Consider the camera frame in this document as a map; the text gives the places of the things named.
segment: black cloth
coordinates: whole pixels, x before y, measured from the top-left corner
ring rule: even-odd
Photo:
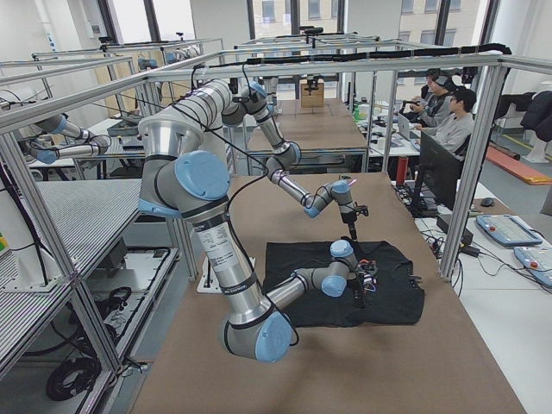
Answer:
[[[535,92],[525,92],[522,95],[502,95],[499,98],[499,104],[497,105],[497,110],[494,112],[494,118],[499,119],[506,115],[510,104],[516,105],[516,110],[519,112],[524,112],[529,108],[531,100],[533,99]]]
[[[552,91],[537,94],[520,123],[535,131],[539,140],[552,141]]]
[[[329,241],[268,243],[263,291],[270,292],[295,269],[326,267],[331,261]],[[422,316],[424,291],[412,276],[412,262],[386,241],[359,243],[357,259],[376,260],[377,291],[364,295],[365,308],[354,304],[352,289],[339,298],[310,290],[283,312],[298,327],[351,327],[360,323],[412,324]]]

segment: aluminum extrusion beam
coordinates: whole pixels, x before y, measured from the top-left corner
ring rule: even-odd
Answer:
[[[83,63],[80,65],[62,67],[57,69],[49,69],[47,71],[39,71],[39,72],[23,73],[21,75],[6,76],[3,78],[0,78],[0,85],[18,84],[21,82],[27,82],[29,80],[49,78],[52,76],[58,76],[66,73],[72,73],[72,72],[79,72],[87,69],[93,69],[95,67],[114,65],[117,63],[123,63],[128,61],[129,61],[128,57],[108,58],[104,60],[96,60],[95,62],[91,62],[91,63]]]
[[[122,56],[121,58],[126,60],[132,60],[130,56]],[[69,59],[69,60],[12,60],[6,62],[0,62],[0,67],[26,67],[26,66],[63,66],[63,65],[77,65],[80,63],[92,63],[105,60],[103,57],[97,58],[83,58],[83,59]]]
[[[481,84],[480,110],[475,117],[474,132],[467,147],[460,188],[457,192],[455,207],[450,219],[451,224],[442,252],[441,265],[439,266],[441,277],[446,281],[452,279],[455,270],[456,257],[460,248],[462,233],[466,226],[467,213],[474,198],[475,186],[482,168],[489,132],[491,131],[492,115],[499,102],[505,73],[505,67],[491,66],[487,68],[485,79]]]
[[[108,84],[95,86],[87,91],[77,92],[66,97],[59,97],[43,101],[34,105],[23,107],[19,110],[11,110],[9,113],[0,115],[0,134],[10,132],[14,129],[25,127],[33,122],[38,122],[49,116],[58,115],[67,110],[79,108],[84,104],[96,102],[103,97],[115,95],[118,92],[126,91],[131,88],[142,86],[146,79],[152,74],[168,68],[180,68],[194,66],[197,63],[203,63],[206,60],[218,57],[219,53],[210,53],[197,58],[183,60],[173,63],[165,68],[153,69],[147,72],[140,72],[126,78],[114,80]]]
[[[185,46],[192,46],[192,45],[198,45],[203,43],[208,43],[211,41],[220,41],[221,44],[223,44],[222,38],[216,38],[216,39],[198,39],[195,41],[175,41],[175,42],[168,42],[168,43],[154,43],[154,44],[148,44],[144,46],[124,46],[124,45],[112,45],[107,46],[105,48],[105,51],[101,48],[98,49],[82,49],[82,50],[67,50],[62,52],[38,52],[33,53],[32,56],[34,58],[51,58],[51,57],[63,57],[63,56],[78,56],[80,54],[103,54],[103,53],[116,53],[116,52],[140,52],[143,50],[160,50],[163,48],[177,48],[177,47],[185,47]]]
[[[381,164],[381,171],[387,173],[387,165],[389,164],[389,152],[391,151],[391,135],[393,132],[393,105],[395,104],[395,97],[397,96],[397,71],[392,71],[391,76],[391,89],[389,91],[389,102],[387,103],[387,128],[386,128],[386,150],[383,153],[383,162]]]
[[[280,43],[281,41],[302,41],[305,42],[305,36],[306,34],[296,34],[296,35],[289,35],[289,36],[282,36],[282,37],[262,37],[259,39],[252,39],[250,41],[245,41],[241,45],[253,45],[257,43]],[[323,35],[323,36],[315,36],[318,39],[324,39],[326,40],[347,40],[347,39],[377,39],[378,36],[362,36],[360,34],[329,34],[329,35]]]
[[[377,60],[356,60],[352,62],[310,62],[284,65],[246,66],[249,77],[267,75],[302,75],[305,73],[343,73],[343,72],[374,72],[407,69],[429,69],[431,67],[464,66],[497,66],[500,65],[497,54],[477,54],[458,56],[438,56],[431,58],[398,58]],[[178,81],[190,79],[191,71],[151,72],[148,82]],[[243,78],[241,66],[205,67],[196,71],[195,79],[211,78]]]
[[[398,41],[351,41],[340,43],[317,43],[316,48],[306,43],[287,44],[287,45],[270,45],[270,46],[250,46],[239,48],[236,50],[223,50],[224,55],[232,54],[249,54],[249,53],[271,53],[271,52],[300,52],[306,50],[327,50],[327,49],[353,49],[364,47],[394,47],[400,42]]]
[[[552,60],[501,55],[499,61],[502,62],[502,66],[510,67],[511,69],[552,75]]]

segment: man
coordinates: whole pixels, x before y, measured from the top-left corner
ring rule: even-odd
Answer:
[[[427,73],[429,98],[427,103],[411,104],[411,111],[416,114],[411,122],[434,128],[449,115],[450,93],[456,90],[456,85],[450,76],[438,69],[429,69]]]
[[[435,140],[454,154],[459,160],[464,159],[466,139],[474,131],[474,118],[470,111],[474,107],[476,96],[474,91],[459,89],[450,97],[448,110],[451,112],[437,127],[425,128],[417,125],[426,134],[435,136]]]

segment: robotic arm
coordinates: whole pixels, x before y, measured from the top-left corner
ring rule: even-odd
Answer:
[[[223,346],[235,355],[275,362],[285,355],[292,337],[292,327],[280,308],[311,288],[322,289],[331,297],[341,296],[357,268],[357,259],[347,241],[337,241],[331,249],[335,260],[329,267],[312,272],[299,269],[263,294],[227,214],[227,167],[214,154],[198,150],[205,130],[217,129],[222,122],[235,125],[246,114],[252,115],[273,147],[274,156],[267,162],[269,179],[299,201],[309,216],[317,216],[334,199],[345,223],[354,227],[359,208],[344,180],[312,194],[289,178],[286,169],[298,162],[300,151],[297,144],[281,136],[265,97],[257,85],[234,97],[228,84],[216,79],[143,119],[139,130],[147,158],[139,210],[184,218],[192,224],[230,304],[221,329]]]
[[[33,98],[36,95],[38,93],[32,88],[23,88],[16,92],[0,91],[0,108],[10,110],[12,107],[19,108],[27,104],[34,104],[36,101]],[[32,148],[32,155],[45,164],[52,164],[62,158],[105,154],[111,144],[111,139],[107,135],[94,135],[88,129],[82,129],[67,121],[63,115],[50,116],[35,125],[49,134],[63,134],[78,142],[78,145],[66,147]]]
[[[94,135],[88,129],[82,129],[67,121],[63,115],[51,116],[35,124],[49,134],[63,134],[74,138],[79,144],[66,147],[49,147],[39,149],[34,155],[38,161],[53,164],[56,160],[79,156],[96,156],[107,152],[111,138],[107,135]]]

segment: perforated metal panel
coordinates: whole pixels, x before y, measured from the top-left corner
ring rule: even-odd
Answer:
[[[38,183],[82,278],[138,216],[139,179]],[[11,253],[0,256],[0,379],[71,295],[70,282],[49,293],[1,292],[16,276]]]

